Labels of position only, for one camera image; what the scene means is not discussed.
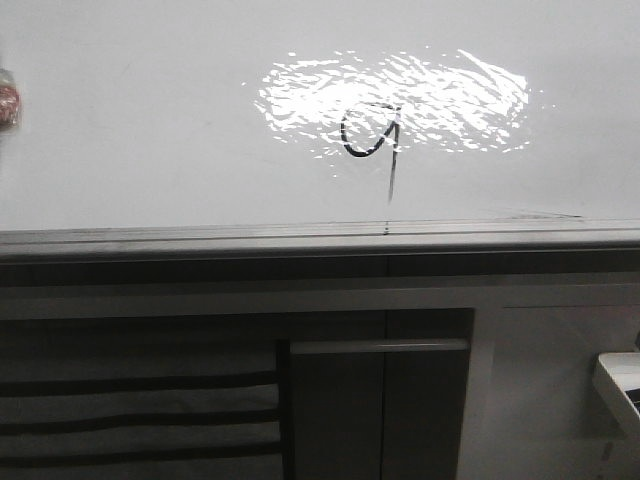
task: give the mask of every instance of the white surface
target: white surface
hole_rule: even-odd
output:
[[[0,137],[0,230],[638,218],[639,21],[634,1],[0,0],[0,65],[24,98]],[[526,79],[531,143],[416,144],[390,206],[390,147],[314,158],[326,142],[274,139],[254,105],[274,62],[451,69],[459,49]]]

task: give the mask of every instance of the whiteboard frame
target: whiteboard frame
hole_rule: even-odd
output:
[[[640,248],[640,220],[534,218],[0,232],[0,263]]]

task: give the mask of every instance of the metal handle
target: metal handle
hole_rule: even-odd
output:
[[[343,340],[326,342],[292,342],[293,355],[321,353],[393,353],[469,350],[464,338],[427,338],[399,340]]]

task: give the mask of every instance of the black stripe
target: black stripe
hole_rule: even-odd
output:
[[[0,397],[53,397],[154,390],[198,390],[241,388],[276,384],[275,372],[199,377],[117,378],[110,380],[73,380],[54,382],[0,383]]]
[[[293,395],[291,388],[291,345],[286,340],[276,342],[278,396],[280,399],[280,441],[282,442],[282,478],[295,478],[295,440],[293,426]]]
[[[0,436],[91,432],[133,426],[238,425],[243,423],[275,422],[278,419],[279,412],[277,409],[244,412],[142,413],[64,422],[0,424]]]
[[[56,468],[112,465],[134,462],[170,462],[234,457],[253,457],[280,453],[280,443],[260,443],[235,447],[186,448],[179,450],[152,450],[121,452],[102,455],[69,455],[51,457],[0,458],[0,468]]]

